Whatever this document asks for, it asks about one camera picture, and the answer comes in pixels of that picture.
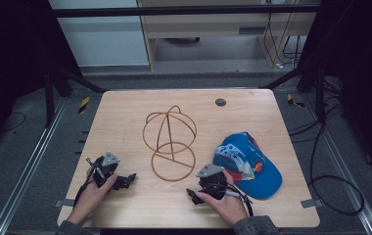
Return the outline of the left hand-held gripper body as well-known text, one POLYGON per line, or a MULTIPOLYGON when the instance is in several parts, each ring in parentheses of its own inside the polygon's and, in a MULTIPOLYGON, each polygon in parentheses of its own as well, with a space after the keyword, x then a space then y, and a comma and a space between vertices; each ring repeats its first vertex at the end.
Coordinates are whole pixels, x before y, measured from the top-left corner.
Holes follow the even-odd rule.
POLYGON ((120 158, 108 151, 93 163, 93 179, 98 187, 102 187, 107 179, 115 172, 120 158))

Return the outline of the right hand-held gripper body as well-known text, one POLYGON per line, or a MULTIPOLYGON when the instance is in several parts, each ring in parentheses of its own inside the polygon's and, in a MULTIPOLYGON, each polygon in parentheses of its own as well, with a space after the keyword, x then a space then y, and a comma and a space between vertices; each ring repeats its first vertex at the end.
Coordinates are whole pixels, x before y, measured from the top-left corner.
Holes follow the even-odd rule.
POLYGON ((220 200, 224 195, 236 197, 237 193, 228 186, 226 177, 223 174, 224 168, 215 164, 206 164, 198 171, 197 177, 200 178, 200 193, 206 193, 213 198, 220 200))

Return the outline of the blue baseball cap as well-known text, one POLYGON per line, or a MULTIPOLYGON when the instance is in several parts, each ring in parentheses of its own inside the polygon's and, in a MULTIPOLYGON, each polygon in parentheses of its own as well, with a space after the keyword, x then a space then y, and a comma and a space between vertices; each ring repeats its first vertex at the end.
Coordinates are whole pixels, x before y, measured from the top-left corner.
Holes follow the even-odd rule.
POLYGON ((248 132, 227 136, 214 149, 212 163, 223 166, 234 184, 248 196, 266 200, 281 187, 283 178, 248 132))

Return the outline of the brown wire hat stand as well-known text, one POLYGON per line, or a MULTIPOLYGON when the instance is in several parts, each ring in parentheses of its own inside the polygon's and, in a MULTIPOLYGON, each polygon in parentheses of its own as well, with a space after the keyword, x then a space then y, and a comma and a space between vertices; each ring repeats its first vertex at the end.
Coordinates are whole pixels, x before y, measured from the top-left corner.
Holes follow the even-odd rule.
POLYGON ((192 145, 197 135, 196 123, 179 106, 148 114, 142 138, 152 151, 153 173, 168 182, 188 177, 196 166, 197 157, 192 145))

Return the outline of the person's right hand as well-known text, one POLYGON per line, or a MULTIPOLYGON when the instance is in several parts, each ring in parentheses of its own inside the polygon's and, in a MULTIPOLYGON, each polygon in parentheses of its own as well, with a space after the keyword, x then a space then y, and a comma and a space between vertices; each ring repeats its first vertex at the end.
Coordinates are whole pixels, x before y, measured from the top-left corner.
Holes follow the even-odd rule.
POLYGON ((212 206, 222 219, 231 226, 249 217, 242 200, 239 198, 224 195, 222 199, 217 200, 203 192, 198 192, 197 196, 206 204, 212 206))

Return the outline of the person's left hand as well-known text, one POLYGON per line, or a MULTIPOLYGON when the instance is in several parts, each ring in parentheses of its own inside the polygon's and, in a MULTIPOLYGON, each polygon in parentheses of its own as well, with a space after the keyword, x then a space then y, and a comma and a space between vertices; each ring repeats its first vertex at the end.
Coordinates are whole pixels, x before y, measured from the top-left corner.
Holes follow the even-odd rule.
POLYGON ((113 191, 116 179, 117 174, 113 173, 101 187, 98 187, 93 177, 90 177, 67 221, 82 226, 86 218, 113 191))

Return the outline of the grey tape tab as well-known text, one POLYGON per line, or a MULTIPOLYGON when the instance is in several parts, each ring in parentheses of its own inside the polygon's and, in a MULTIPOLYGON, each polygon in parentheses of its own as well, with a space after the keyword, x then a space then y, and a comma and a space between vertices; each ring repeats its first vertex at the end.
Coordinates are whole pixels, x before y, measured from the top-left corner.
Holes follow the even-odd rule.
POLYGON ((301 205, 304 209, 320 208, 323 206, 323 202, 320 199, 308 199, 308 200, 302 200, 301 205))
POLYGON ((54 203, 54 206, 56 208, 73 207, 74 206, 74 199, 56 200, 55 203, 54 203))

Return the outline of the yellow black striped tape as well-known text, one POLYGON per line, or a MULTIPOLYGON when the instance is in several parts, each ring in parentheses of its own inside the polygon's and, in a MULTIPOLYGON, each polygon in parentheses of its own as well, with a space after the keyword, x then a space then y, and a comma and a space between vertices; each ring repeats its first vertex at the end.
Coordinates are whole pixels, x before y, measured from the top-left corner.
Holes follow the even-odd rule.
POLYGON ((88 96, 87 96, 87 97, 84 97, 84 98, 82 99, 82 101, 81 101, 81 103, 80 103, 80 106, 79 106, 79 108, 78 108, 78 113, 79 113, 79 114, 83 114, 83 113, 84 113, 84 111, 85 111, 85 109, 86 109, 86 107, 87 107, 89 101, 90 101, 90 97, 88 97, 88 96))
POLYGON ((287 94, 287 103, 299 108, 305 107, 303 102, 296 102, 291 94, 287 94))

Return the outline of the black metal stand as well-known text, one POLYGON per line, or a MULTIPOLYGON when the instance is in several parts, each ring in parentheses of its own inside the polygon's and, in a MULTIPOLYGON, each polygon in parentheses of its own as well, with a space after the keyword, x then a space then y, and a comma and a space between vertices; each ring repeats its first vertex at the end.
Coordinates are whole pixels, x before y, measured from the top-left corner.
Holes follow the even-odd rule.
POLYGON ((293 77, 301 76, 301 80, 297 85, 299 92, 303 93, 315 86, 315 114, 318 120, 322 123, 326 123, 326 115, 324 108, 324 71, 325 66, 319 62, 308 62, 296 69, 293 69, 278 79, 260 86, 260 89, 275 89, 279 85, 285 83, 293 77))
POLYGON ((67 70, 55 63, 50 63, 44 69, 44 90, 45 90, 45 104, 46 104, 46 127, 49 127, 54 120, 54 94, 53 89, 56 88, 61 97, 69 97, 72 94, 72 88, 68 80, 88 88, 96 93, 106 92, 105 88, 95 85, 86 80, 82 75, 67 70))

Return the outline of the white cabinet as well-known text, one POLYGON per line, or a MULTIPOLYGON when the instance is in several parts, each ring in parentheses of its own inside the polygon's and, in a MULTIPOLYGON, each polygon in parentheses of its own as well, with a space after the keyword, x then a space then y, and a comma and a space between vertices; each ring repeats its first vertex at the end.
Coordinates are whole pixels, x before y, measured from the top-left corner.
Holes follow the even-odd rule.
MULTIPOLYGON (((48 0, 53 10, 136 8, 136 0, 48 0)), ((81 68, 147 66, 140 18, 58 18, 81 68)))

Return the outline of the black curtain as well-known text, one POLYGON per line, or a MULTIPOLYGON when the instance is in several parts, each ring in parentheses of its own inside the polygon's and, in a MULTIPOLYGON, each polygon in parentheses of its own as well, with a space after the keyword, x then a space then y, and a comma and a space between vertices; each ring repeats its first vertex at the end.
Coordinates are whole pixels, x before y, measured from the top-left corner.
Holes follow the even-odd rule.
POLYGON ((319 0, 301 64, 321 62, 343 84, 343 101, 372 157, 372 0, 319 0))
POLYGON ((18 98, 44 86, 42 67, 24 23, 44 39, 60 66, 80 73, 57 19, 36 14, 50 9, 49 0, 0 0, 0 129, 18 98))

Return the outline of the wooden desk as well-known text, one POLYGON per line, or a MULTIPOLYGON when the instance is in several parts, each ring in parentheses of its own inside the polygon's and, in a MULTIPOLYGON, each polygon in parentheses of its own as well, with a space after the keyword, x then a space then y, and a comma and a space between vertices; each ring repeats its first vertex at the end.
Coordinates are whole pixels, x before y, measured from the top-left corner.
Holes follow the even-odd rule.
MULTIPOLYGON (((320 0, 136 0, 140 7, 226 6, 226 5, 307 5, 320 0)), ((291 36, 307 36, 315 13, 219 14, 183 16, 143 16, 141 18, 149 58, 156 55, 162 38, 254 36, 267 63, 284 63, 285 41, 291 36)))

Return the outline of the black horizontal bar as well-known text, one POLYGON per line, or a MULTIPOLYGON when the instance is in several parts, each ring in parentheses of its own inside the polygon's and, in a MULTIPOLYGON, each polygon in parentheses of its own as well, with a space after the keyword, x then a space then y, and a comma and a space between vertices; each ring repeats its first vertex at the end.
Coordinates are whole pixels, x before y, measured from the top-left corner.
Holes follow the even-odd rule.
POLYGON ((131 17, 131 16, 181 16, 215 14, 263 14, 263 13, 312 13, 321 5, 249 5, 249 6, 176 6, 142 8, 103 8, 103 9, 59 9, 50 14, 57 18, 83 17, 131 17))

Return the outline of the silver metal rail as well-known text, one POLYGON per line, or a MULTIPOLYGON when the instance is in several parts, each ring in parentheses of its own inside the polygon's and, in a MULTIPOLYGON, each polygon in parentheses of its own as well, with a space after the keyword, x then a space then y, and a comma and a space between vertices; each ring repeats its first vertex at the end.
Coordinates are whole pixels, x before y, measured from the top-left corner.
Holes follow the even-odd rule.
POLYGON ((336 146, 336 142, 331 136, 330 132, 326 129, 326 125, 322 124, 315 114, 315 105, 313 104, 313 99, 310 95, 302 94, 302 98, 305 102, 305 106, 308 109, 314 123, 318 123, 318 133, 313 138, 313 151, 311 153, 309 162, 309 185, 312 188, 314 194, 323 202, 323 206, 327 207, 337 214, 343 214, 345 216, 357 216, 366 231, 367 235, 372 235, 372 209, 364 196, 362 190, 360 189, 357 180, 354 178, 353 174, 350 172, 346 162, 344 161, 341 152, 336 146), (324 175, 314 175, 313 163, 315 158, 315 153, 317 150, 318 143, 322 142, 324 148, 327 151, 330 162, 333 165, 336 174, 324 174, 324 175), (332 179, 340 182, 348 195, 349 203, 351 204, 353 211, 342 211, 336 207, 328 204, 321 195, 316 191, 316 183, 319 180, 332 179))
POLYGON ((57 126, 63 116, 65 107, 69 102, 68 98, 60 98, 57 107, 54 111, 54 117, 51 123, 44 128, 32 154, 30 155, 21 176, 19 177, 9 199, 7 200, 3 210, 0 212, 0 235, 5 235, 9 225, 14 218, 19 205, 23 200, 23 196, 28 188, 34 173, 36 172, 42 157, 57 129, 57 126))

